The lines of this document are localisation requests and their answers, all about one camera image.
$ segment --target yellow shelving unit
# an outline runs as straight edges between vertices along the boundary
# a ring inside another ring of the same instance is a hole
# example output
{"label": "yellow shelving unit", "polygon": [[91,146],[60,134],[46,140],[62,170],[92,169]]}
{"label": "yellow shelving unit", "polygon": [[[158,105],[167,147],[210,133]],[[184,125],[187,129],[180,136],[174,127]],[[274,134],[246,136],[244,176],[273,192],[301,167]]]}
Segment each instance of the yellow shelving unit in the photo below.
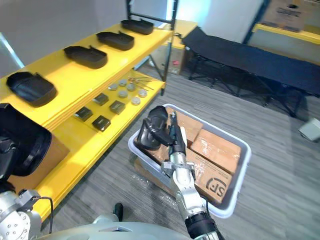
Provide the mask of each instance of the yellow shelving unit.
{"label": "yellow shelving unit", "polygon": [[313,44],[320,44],[320,28],[311,26],[311,25],[306,25],[304,27],[304,30],[300,32],[293,32],[293,31],[288,31],[281,28],[266,26],[266,25],[257,23],[253,28],[253,32],[256,32],[258,30],[285,35],[288,37],[307,41]]}
{"label": "yellow shelving unit", "polygon": [[[131,70],[119,79],[128,77],[148,77],[144,74]],[[99,106],[93,101],[88,102],[85,106],[93,112],[85,122],[75,116],[69,117],[52,133],[64,143],[70,150],[67,157],[59,163],[57,167],[38,185],[36,190],[41,196],[48,196],[53,199],[54,206],[57,206],[68,192],[78,183],[102,154],[110,147],[118,136],[127,128],[127,126],[136,118],[136,116],[146,107],[146,105],[156,96],[164,87],[164,82],[148,78],[151,82],[145,82],[150,88],[147,96],[140,98],[140,105],[131,103],[132,97],[138,96],[139,88],[135,91],[128,92],[127,98],[119,98],[119,90],[125,90],[126,87],[118,87],[117,91],[102,90],[109,97],[109,101],[103,106]],[[125,104],[125,109],[120,115],[109,110],[109,106],[118,100]],[[101,132],[92,126],[92,122],[99,116],[103,115],[111,121],[111,125]],[[47,201],[38,201],[34,205],[44,220],[50,214],[50,204]]]}
{"label": "yellow shelving unit", "polygon": [[122,31],[133,36],[134,47],[128,51],[121,51],[98,42],[95,34],[88,36],[73,45],[83,47],[92,45],[106,52],[108,63],[104,67],[90,69],[77,64],[66,58],[61,49],[19,70],[19,72],[37,72],[53,83],[58,95],[51,102],[41,107],[30,106],[9,90],[6,86],[8,77],[6,76],[0,79],[0,103],[10,103],[28,118],[52,131],[171,36],[171,31],[160,29],[154,29],[149,35],[142,35],[121,28],[120,24],[104,31],[115,33]]}
{"label": "yellow shelving unit", "polygon": [[[67,157],[36,187],[41,196],[52,198],[54,207],[62,201],[157,93],[165,87],[163,81],[134,71],[132,68],[165,43],[172,35],[172,31],[155,28],[151,34],[142,35],[121,28],[120,24],[104,31],[114,33],[122,31],[133,36],[134,47],[121,51],[98,42],[96,35],[93,34],[73,45],[93,46],[107,53],[108,62],[99,69],[91,69],[69,60],[61,49],[19,70],[19,72],[39,73],[54,84],[58,94],[44,106],[30,106],[7,87],[8,76],[0,79],[0,103],[10,103],[22,114],[52,132],[70,150]],[[128,77],[148,77],[144,80],[150,80],[150,82],[142,82],[149,87],[142,86],[147,90],[147,96],[140,98],[139,105],[131,103],[132,97],[138,96],[139,87],[135,91],[129,91],[127,98],[117,96],[118,91],[125,90],[126,87],[119,86],[117,91],[108,90],[110,84],[123,78],[128,79]],[[109,101],[100,106],[93,102],[93,98],[102,92],[108,96]],[[125,109],[120,115],[109,109],[115,100],[125,104]],[[93,112],[93,116],[85,122],[74,116],[74,113],[83,106]],[[92,126],[92,122],[100,115],[111,121],[111,125],[104,132]],[[50,204],[47,201],[38,201],[34,205],[34,210],[44,220],[50,214]]]}

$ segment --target white wall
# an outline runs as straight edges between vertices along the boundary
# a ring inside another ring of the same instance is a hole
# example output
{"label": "white wall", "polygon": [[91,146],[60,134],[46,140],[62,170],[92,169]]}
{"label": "white wall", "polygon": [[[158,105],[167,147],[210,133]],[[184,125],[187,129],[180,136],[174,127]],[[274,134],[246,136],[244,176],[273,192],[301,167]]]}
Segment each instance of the white wall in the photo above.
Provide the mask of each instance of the white wall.
{"label": "white wall", "polygon": [[[135,0],[134,11],[165,18],[167,0]],[[25,65],[126,18],[125,0],[0,0],[0,32]],[[17,67],[0,47],[4,76]]]}
{"label": "white wall", "polygon": [[179,0],[176,18],[196,22],[199,26],[202,26],[208,16],[211,1],[212,0]]}
{"label": "white wall", "polygon": [[212,0],[202,25],[207,35],[241,43],[263,0]]}

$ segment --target white box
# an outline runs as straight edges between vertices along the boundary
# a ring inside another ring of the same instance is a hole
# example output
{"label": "white box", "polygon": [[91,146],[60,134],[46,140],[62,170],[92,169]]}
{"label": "white box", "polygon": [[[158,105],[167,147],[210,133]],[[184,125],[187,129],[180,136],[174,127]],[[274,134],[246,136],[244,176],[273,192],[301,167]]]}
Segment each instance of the white box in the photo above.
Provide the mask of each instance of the white box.
{"label": "white box", "polygon": [[299,129],[300,133],[310,141],[315,141],[320,138],[320,121],[312,118]]}

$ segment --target metal rod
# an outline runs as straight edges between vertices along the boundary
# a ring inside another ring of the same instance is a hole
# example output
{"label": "metal rod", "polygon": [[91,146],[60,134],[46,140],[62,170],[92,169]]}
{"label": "metal rod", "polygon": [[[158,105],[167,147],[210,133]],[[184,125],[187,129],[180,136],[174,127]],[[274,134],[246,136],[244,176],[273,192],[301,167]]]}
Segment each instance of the metal rod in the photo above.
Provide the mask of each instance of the metal rod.
{"label": "metal rod", "polygon": [[131,0],[126,0],[126,17],[128,20],[131,19]]}
{"label": "metal rod", "polygon": [[263,3],[261,4],[259,11],[255,15],[255,18],[252,21],[251,26],[250,26],[248,32],[245,35],[244,40],[242,41],[243,44],[248,44],[248,42],[249,42],[249,40],[250,40],[250,38],[251,38],[251,36],[253,34],[252,31],[255,28],[256,23],[259,22],[261,20],[261,18],[263,17],[263,15],[265,14],[269,3],[270,3],[270,0],[264,0]]}
{"label": "metal rod", "polygon": [[179,0],[173,0],[173,1],[174,2],[173,2],[173,10],[172,10],[172,18],[171,18],[171,28],[170,28],[171,31],[175,30],[177,8],[178,8],[178,3],[179,3]]}
{"label": "metal rod", "polygon": [[24,68],[25,65],[24,63],[21,61],[21,59],[18,57],[18,55],[16,54],[16,52],[14,51],[14,49],[11,47],[11,45],[9,44],[9,42],[7,41],[7,39],[5,38],[5,36],[2,34],[2,32],[0,32],[0,45],[1,43],[4,45],[4,47],[7,49],[7,51],[10,54],[10,57],[12,58],[12,60],[14,61],[14,63],[20,68]]}
{"label": "metal rod", "polygon": [[[171,48],[172,48],[172,41],[174,40],[175,35],[175,25],[176,25],[176,16],[177,16],[177,8],[178,8],[178,2],[179,0],[173,0],[173,10],[172,10],[172,18],[170,21],[170,30],[172,31],[171,40],[168,42],[167,52],[166,52],[166,60],[164,65],[164,73],[163,73],[163,81],[167,81],[168,76],[168,70],[169,70],[169,63],[170,63],[170,57],[171,57]],[[165,89],[161,89],[161,96],[165,94]]]}
{"label": "metal rod", "polygon": [[151,54],[149,55],[149,58],[150,58],[151,62],[153,63],[153,65],[154,65],[154,67],[155,67],[155,70],[156,70],[157,73],[159,74],[161,80],[164,81],[164,76],[161,74],[160,69],[158,68],[158,66],[157,66],[154,58],[151,56]]}
{"label": "metal rod", "polygon": [[151,20],[155,20],[155,21],[162,22],[162,23],[167,23],[167,24],[171,23],[170,20],[166,20],[166,19],[159,18],[159,17],[154,17],[154,16],[149,16],[149,15],[144,15],[144,14],[140,14],[140,13],[135,13],[135,12],[131,12],[131,16],[137,16],[137,17],[140,17],[140,18],[151,19]]}

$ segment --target round metal part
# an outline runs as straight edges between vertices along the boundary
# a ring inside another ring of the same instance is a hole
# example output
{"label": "round metal part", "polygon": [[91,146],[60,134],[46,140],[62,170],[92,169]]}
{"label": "round metal part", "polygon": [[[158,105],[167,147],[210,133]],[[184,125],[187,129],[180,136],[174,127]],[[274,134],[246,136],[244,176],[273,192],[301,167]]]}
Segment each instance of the round metal part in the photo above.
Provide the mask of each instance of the round metal part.
{"label": "round metal part", "polygon": [[131,103],[132,103],[133,105],[139,105],[139,104],[141,103],[140,98],[137,97],[137,96],[133,97],[133,98],[131,99]]}
{"label": "round metal part", "polygon": [[124,87],[125,85],[127,85],[127,79],[121,79],[119,82],[118,82],[118,84],[119,84],[119,86],[120,87]]}
{"label": "round metal part", "polygon": [[118,89],[118,85],[117,85],[116,83],[111,84],[111,85],[108,87],[108,89],[109,89],[110,91],[115,91],[115,90]]}
{"label": "round metal part", "polygon": [[125,99],[126,97],[128,97],[128,92],[127,91],[119,91],[118,97],[121,99]]}
{"label": "round metal part", "polygon": [[128,89],[128,91],[132,92],[132,91],[136,90],[136,85],[134,85],[133,83],[129,83],[126,86],[126,89]]}
{"label": "round metal part", "polygon": [[145,98],[147,96],[147,91],[144,90],[144,89],[140,89],[139,92],[138,92],[138,95],[140,98]]}

